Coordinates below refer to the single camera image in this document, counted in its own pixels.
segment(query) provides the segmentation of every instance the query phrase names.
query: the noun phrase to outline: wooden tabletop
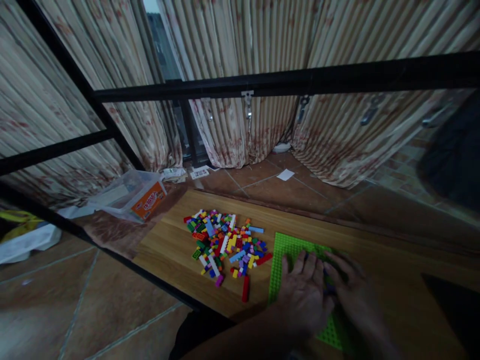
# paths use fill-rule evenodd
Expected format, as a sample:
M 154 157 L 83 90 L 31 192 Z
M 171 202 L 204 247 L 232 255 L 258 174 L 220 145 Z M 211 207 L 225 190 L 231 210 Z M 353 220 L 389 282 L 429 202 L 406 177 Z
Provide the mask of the wooden tabletop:
M 195 240 L 183 223 L 199 209 L 236 214 L 238 224 L 250 218 L 252 226 L 265 229 L 258 238 L 271 252 L 279 232 L 349 253 L 373 279 L 385 320 L 408 359 L 424 359 L 426 354 L 435 359 L 466 356 L 421 273 L 480 292 L 476 259 L 190 189 L 143 239 L 133 262 L 237 322 L 267 306 L 271 261 L 249 270 L 247 303 L 242 302 L 243 279 L 232 278 L 228 260 L 223 261 L 223 285 L 215 287 L 215 279 L 202 276 L 201 263 L 192 258 Z M 313 347 L 324 355 L 331 353 L 333 359 L 342 357 L 323 343 Z

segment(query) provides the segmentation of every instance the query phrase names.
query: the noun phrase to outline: human hand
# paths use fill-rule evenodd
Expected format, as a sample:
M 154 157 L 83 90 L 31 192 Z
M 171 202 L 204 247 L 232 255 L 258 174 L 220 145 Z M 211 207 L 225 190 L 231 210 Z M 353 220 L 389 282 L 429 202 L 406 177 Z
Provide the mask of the human hand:
M 300 252 L 289 272 L 287 257 L 282 258 L 281 285 L 276 306 L 285 317 L 289 332 L 305 339 L 316 335 L 327 326 L 327 319 L 335 307 L 330 296 L 324 297 L 324 263 L 312 252 L 305 260 Z
M 377 339 L 388 336 L 372 285 L 360 264 L 346 254 L 338 256 L 325 251 L 325 255 L 348 276 L 345 283 L 331 264 L 324 263 L 325 270 L 336 287 L 338 300 L 351 322 L 364 336 Z

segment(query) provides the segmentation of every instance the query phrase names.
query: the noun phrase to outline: blue lego brick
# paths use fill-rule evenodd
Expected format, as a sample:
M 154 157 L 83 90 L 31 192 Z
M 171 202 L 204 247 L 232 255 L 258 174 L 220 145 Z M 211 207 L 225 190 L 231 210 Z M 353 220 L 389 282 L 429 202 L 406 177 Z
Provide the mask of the blue lego brick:
M 256 232 L 256 233 L 260 233 L 260 234 L 264 233 L 264 230 L 261 227 L 250 226 L 248 228 L 248 230 Z

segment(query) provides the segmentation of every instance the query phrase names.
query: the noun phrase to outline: beige curtain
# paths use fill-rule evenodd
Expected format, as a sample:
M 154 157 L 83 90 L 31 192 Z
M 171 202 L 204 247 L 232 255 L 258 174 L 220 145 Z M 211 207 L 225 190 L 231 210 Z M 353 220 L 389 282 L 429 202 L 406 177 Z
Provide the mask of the beige curtain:
M 99 7 L 99 1 L 90 1 L 90 13 L 78 10 L 83 15 L 80 19 L 69 12 L 74 6 L 71 2 L 59 1 L 68 17 L 63 17 L 55 3 L 45 3 L 94 88 L 152 83 L 132 9 L 115 8 L 104 1 Z M 102 22 L 94 12 L 107 11 L 104 8 L 115 9 L 115 19 L 125 18 L 123 23 L 116 23 L 116 32 L 114 25 Z M 0 41 L 0 157 L 104 129 L 15 0 L 0 1 Z M 181 164 L 181 146 L 169 103 L 116 103 L 106 107 L 148 170 Z M 97 193 L 130 166 L 110 140 L 2 176 L 1 180 L 47 206 L 63 207 Z
M 478 3 L 467 0 L 237 0 L 158 2 L 184 80 L 455 53 L 480 47 Z M 360 120 L 383 99 L 370 125 Z M 297 97 L 192 102 L 210 160 L 263 160 L 293 124 L 294 155 L 320 179 L 351 187 L 437 111 L 445 91 L 313 96 L 297 123 Z M 212 121 L 209 121 L 209 109 Z

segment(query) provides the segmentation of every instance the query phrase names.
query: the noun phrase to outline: orange label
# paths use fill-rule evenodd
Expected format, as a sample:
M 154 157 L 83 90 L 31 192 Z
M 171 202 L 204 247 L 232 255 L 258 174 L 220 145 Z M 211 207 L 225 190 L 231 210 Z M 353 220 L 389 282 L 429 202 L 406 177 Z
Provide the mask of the orange label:
M 164 190 L 159 182 L 156 182 L 145 195 L 131 207 L 131 210 L 143 220 L 149 218 L 155 208 L 165 197 Z

